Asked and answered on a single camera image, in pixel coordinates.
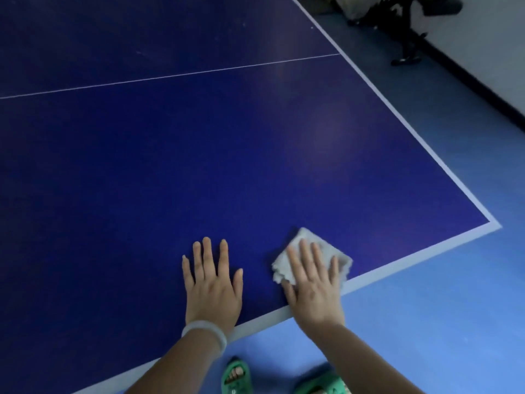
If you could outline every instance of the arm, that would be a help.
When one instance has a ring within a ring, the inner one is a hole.
[[[339,265],[332,258],[328,272],[317,244],[300,243],[301,261],[287,249],[297,287],[283,281],[293,317],[325,354],[352,394],[423,394],[389,363],[345,328],[341,306]]]
[[[193,244],[195,279],[190,271],[189,260],[186,256],[182,257],[187,294],[186,324],[196,320],[210,321],[228,337],[240,314],[243,270],[235,272],[232,284],[226,241],[220,242],[217,271],[209,238],[203,239],[203,247],[204,257],[200,254],[200,243]],[[212,332],[204,329],[189,331],[131,386],[127,394],[197,392],[209,367],[219,355],[219,340]]]

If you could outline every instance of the ping pong table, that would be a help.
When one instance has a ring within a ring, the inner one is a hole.
[[[290,316],[301,226],[354,259],[344,293],[500,227],[296,0],[4,7],[2,392],[133,383],[205,235],[245,271],[236,339]]]

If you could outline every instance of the white edge line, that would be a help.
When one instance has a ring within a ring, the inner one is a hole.
[[[345,294],[350,293],[351,291],[356,291],[357,289],[360,289],[364,286],[374,283],[380,279],[386,278],[387,276],[395,274],[396,272],[404,270],[408,267],[411,267],[412,265],[418,264],[424,260],[427,260],[445,251],[453,249],[454,247],[457,247],[459,245],[473,241],[474,239],[477,239],[479,237],[489,234],[490,232],[500,229],[501,224],[494,218],[494,216],[481,204],[481,202],[463,184],[463,182],[461,182],[461,180],[456,176],[456,174],[454,174],[452,170],[448,168],[448,166],[443,162],[443,160],[441,160],[441,158],[432,150],[432,148],[425,142],[425,140],[419,136],[419,134],[400,115],[400,113],[397,112],[394,106],[390,104],[390,102],[383,96],[383,94],[377,89],[377,87],[372,84],[372,82],[368,79],[368,77],[365,76],[365,74],[348,57],[348,55],[346,55],[345,52],[336,44],[336,42],[333,41],[333,39],[323,30],[323,28],[318,24],[318,22],[315,19],[313,19],[313,17],[303,8],[302,5],[299,4],[297,0],[292,0],[292,1],[310,19],[310,21],[317,27],[317,29],[321,33],[323,33],[323,35],[328,39],[328,41],[330,41],[330,43],[335,47],[335,49],[338,50],[339,54],[343,56],[344,59],[346,59],[346,61],[351,65],[351,67],[353,67],[353,69],[359,74],[359,76],[361,76],[361,78],[366,82],[366,84],[368,84],[368,86],[384,102],[384,104],[390,109],[390,111],[394,113],[394,115],[403,123],[403,125],[414,136],[414,138],[417,139],[417,141],[430,154],[430,156],[432,156],[432,158],[436,160],[437,164],[440,165],[440,167],[445,171],[445,173],[447,173],[447,175],[464,192],[464,194],[470,199],[470,201],[472,201],[473,204],[476,205],[478,210],[481,211],[482,214],[489,220],[488,223],[480,225],[479,227],[473,228],[470,231],[454,236],[443,242],[427,247],[426,249],[417,251],[413,254],[410,254],[409,256],[400,258],[399,260],[393,261],[390,264],[386,264],[382,267],[376,268],[375,270],[369,271],[363,275],[357,276],[355,278],[352,278],[351,280],[346,281],[341,290],[341,294],[345,295]],[[333,56],[333,55],[337,55],[337,54],[329,54],[329,55],[324,55],[322,57],[328,57],[328,56]],[[291,60],[282,61],[282,62],[291,62],[291,61],[302,60],[302,59],[291,59]],[[269,62],[269,63],[262,63],[258,65],[239,66],[239,68],[259,66],[259,65],[270,65],[271,63],[279,63],[279,62]],[[217,69],[217,70],[211,70],[211,71],[205,71],[205,72],[195,72],[195,73],[186,73],[186,74],[207,73],[207,72],[228,70],[228,69],[237,69],[237,68]],[[176,77],[176,76],[183,76],[183,74],[159,77],[159,78],[154,78],[154,79],[162,79],[162,78]],[[134,81],[154,80],[154,79],[141,79],[141,80],[134,80]],[[230,341],[238,340],[240,338],[255,334],[266,328],[279,324],[289,318],[291,318],[291,312],[290,312],[290,307],[288,306],[279,308],[265,315],[261,315],[258,318],[252,319],[251,321],[248,321],[243,324],[240,324],[239,326],[236,326],[232,333],[232,337],[230,338]],[[114,394],[118,391],[126,390],[129,386],[131,386],[134,382],[136,382],[144,373],[146,373],[146,371],[150,369],[157,361],[158,361],[158,358],[146,364],[137,366],[134,369],[130,369],[124,373],[121,373],[120,375],[113,376],[112,378],[96,383],[80,391],[77,391],[74,394]]]
[[[459,178],[457,178],[456,174],[452,172],[451,169],[448,168],[448,166],[441,160],[441,158],[432,150],[432,148],[425,142],[423,138],[419,136],[419,134],[412,128],[412,126],[404,119],[403,116],[400,115],[400,113],[390,104],[390,102],[384,97],[384,95],[377,89],[375,85],[372,84],[372,82],[368,79],[368,77],[365,76],[365,74],[361,71],[361,69],[358,68],[358,66],[349,58],[348,55],[345,54],[345,52],[339,47],[336,42],[328,35],[328,33],[325,32],[325,30],[318,24],[318,22],[313,19],[312,15],[310,15],[303,6],[299,3],[297,0],[292,0],[300,9],[301,11],[310,19],[310,21],[317,27],[317,29],[323,33],[323,35],[326,37],[328,41],[335,47],[335,49],[338,50],[339,54],[343,56],[344,59],[353,67],[353,69],[361,76],[361,78],[368,84],[368,86],[376,93],[376,95],[383,101],[383,103],[390,109],[392,113],[403,123],[403,125],[407,128],[407,130],[414,136],[414,138],[417,139],[417,141],[425,148],[425,150],[432,156],[434,160],[436,160],[437,164],[440,165],[440,167],[445,171],[445,173],[448,174],[448,176],[456,183],[456,185],[463,191],[465,195],[470,199],[470,201],[476,205],[479,211],[482,212],[482,214],[490,221],[498,225],[499,228],[501,228],[501,224],[494,218],[494,216],[481,204],[479,200],[474,196],[474,194],[461,182]]]
[[[418,264],[431,257],[437,256],[438,254],[444,253],[445,251],[448,251],[454,247],[473,241],[474,239],[489,234],[490,232],[496,231],[499,228],[500,225],[497,222],[491,221],[470,231],[464,232],[443,242],[410,254],[410,256],[400,258],[399,260],[393,261],[390,264],[386,264],[382,267],[376,268],[375,270],[366,272],[363,275],[352,278],[351,280],[347,280],[343,285],[341,294],[345,295],[351,291],[356,291],[357,289],[386,278],[389,275],[409,268],[412,265]],[[265,315],[261,315],[258,318],[236,326],[232,337],[230,338],[230,342],[253,335],[259,331],[263,331],[266,328],[286,321],[291,317],[292,315],[290,312],[290,307],[288,306],[279,308]],[[150,369],[157,361],[158,358],[146,364],[137,366],[136,368],[130,369],[124,373],[113,376],[107,380],[93,384],[92,386],[86,387],[85,389],[77,391],[74,394],[115,394],[116,392],[126,390],[144,373],[146,373],[146,371]]]
[[[296,58],[296,59],[286,59],[284,61],[274,61],[274,62],[265,62],[265,63],[255,63],[253,65],[243,65],[243,66],[233,66],[231,68],[221,68],[221,69],[212,69],[212,70],[202,70],[199,72],[188,72],[188,73],[178,73],[178,74],[170,74],[169,76],[159,76],[159,77],[149,77],[147,79],[136,79],[136,80],[127,80],[127,81],[117,81],[115,83],[106,83],[106,84],[95,84],[95,85],[84,85],[81,87],[72,87],[72,88],[63,88],[60,90],[50,90],[50,91],[41,91],[41,92],[31,92],[29,94],[19,94],[19,95],[7,95],[5,97],[0,97],[0,100],[2,99],[11,99],[11,98],[20,98],[20,97],[31,97],[33,95],[42,95],[42,94],[53,94],[55,92],[64,92],[64,91],[73,91],[73,90],[84,90],[86,88],[95,88],[95,87],[106,87],[109,85],[118,85],[118,84],[128,84],[128,83],[137,83],[139,81],[149,81],[149,80],[159,80],[159,79],[170,79],[173,77],[180,77],[180,76],[191,76],[194,74],[201,74],[201,73],[212,73],[212,72],[221,72],[224,70],[234,70],[234,69],[243,69],[243,68],[252,68],[254,66],[264,66],[264,65],[275,65],[277,63],[285,63],[285,62],[295,62],[295,61],[304,61],[306,59],[316,59],[316,58],[325,58],[325,57],[334,57],[339,56],[339,54],[327,54],[327,55],[317,55],[315,57],[306,57],[306,58]]]

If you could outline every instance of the blue floor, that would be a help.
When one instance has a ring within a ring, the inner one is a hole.
[[[525,387],[525,133],[430,59],[391,68],[399,45],[322,16],[323,28],[503,225],[503,229],[343,298],[347,325],[427,394]],[[290,392],[325,362],[293,320],[229,346],[256,392]]]

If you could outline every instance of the bracelet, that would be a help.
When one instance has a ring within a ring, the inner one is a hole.
[[[216,324],[210,321],[204,321],[204,320],[193,321],[187,324],[184,329],[182,329],[181,337],[184,337],[186,333],[188,333],[189,331],[192,331],[193,329],[204,329],[206,331],[212,332],[217,337],[217,340],[219,341],[220,354],[221,355],[224,354],[224,350],[226,350],[226,345],[228,344],[228,340],[226,339],[226,335],[220,329],[219,326],[217,326]]]

